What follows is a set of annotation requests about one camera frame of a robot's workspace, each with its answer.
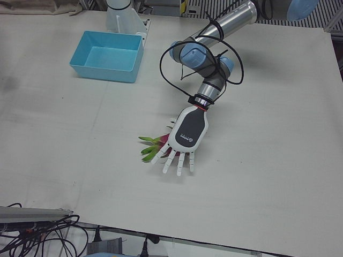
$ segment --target logo on robot hand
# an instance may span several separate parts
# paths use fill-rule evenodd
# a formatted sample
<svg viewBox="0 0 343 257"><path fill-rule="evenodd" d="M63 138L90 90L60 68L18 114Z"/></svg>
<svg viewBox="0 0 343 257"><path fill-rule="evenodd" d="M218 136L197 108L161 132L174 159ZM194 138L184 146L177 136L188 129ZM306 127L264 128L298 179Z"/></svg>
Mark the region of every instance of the logo on robot hand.
<svg viewBox="0 0 343 257"><path fill-rule="evenodd" d="M181 133L180 137L185 139L185 140L187 140L187 141L189 141L189 142L193 142L193 138L187 137L185 134Z"/></svg>

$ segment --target white tabletop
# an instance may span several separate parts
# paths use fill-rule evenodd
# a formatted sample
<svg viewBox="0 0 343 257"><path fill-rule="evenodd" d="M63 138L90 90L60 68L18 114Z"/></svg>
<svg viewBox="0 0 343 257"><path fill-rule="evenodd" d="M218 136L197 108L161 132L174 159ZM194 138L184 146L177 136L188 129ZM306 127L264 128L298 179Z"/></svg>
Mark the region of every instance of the white tabletop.
<svg viewBox="0 0 343 257"><path fill-rule="evenodd" d="M69 60L106 13L0 16L0 205L69 208L84 222L294 256L343 252L343 86L322 29L249 25L227 39L245 80L208 112L196 171L143 163L189 106L159 74L205 20L150 17L134 84L77 76ZM217 54L221 48L213 47ZM179 82L195 93L202 78ZM239 80L238 65L232 80Z"/></svg>

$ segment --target robotic arm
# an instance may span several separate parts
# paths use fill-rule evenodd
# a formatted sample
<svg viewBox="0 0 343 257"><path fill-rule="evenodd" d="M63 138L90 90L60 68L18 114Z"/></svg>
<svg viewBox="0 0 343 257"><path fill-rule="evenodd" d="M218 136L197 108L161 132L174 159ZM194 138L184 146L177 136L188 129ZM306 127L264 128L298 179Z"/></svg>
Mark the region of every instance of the robotic arm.
<svg viewBox="0 0 343 257"><path fill-rule="evenodd" d="M234 63L221 56L216 59L209 47L223 40L246 24L253 24L259 19L300 20L306 18L316 7L319 0L247 0L238 8L223 17L212 20L209 26L194 33L184 41L172 44L169 54L173 60L181 63L203 78L203 82L176 120L168 141L152 159L156 163L169 148L172 149L163 168L168 171L177 152L180 157L177 175L181 175L186 153L189 154L190 171L194 171L195 150L208 129L206 112L222 91L230 76Z"/></svg>

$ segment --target white mount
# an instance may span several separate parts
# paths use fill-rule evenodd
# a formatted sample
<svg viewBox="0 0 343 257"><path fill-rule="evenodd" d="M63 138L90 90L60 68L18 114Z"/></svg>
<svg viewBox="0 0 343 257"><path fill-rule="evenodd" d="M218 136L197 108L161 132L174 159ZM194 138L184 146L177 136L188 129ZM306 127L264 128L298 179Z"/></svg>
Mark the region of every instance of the white mount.
<svg viewBox="0 0 343 257"><path fill-rule="evenodd" d="M143 38L144 45L150 20L148 19L146 21L146 25L143 23L135 9L132 8L131 0L106 0L106 2L108 5L106 18L107 30L115 33L140 35Z"/></svg>

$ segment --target light blue tray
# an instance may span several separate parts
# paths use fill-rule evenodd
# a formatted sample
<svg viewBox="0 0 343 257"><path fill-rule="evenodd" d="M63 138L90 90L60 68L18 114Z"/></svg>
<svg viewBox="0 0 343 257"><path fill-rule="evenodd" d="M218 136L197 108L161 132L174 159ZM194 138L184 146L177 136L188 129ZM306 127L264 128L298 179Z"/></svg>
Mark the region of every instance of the light blue tray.
<svg viewBox="0 0 343 257"><path fill-rule="evenodd" d="M133 83L142 56L141 36L85 31L69 64L84 78Z"/></svg>

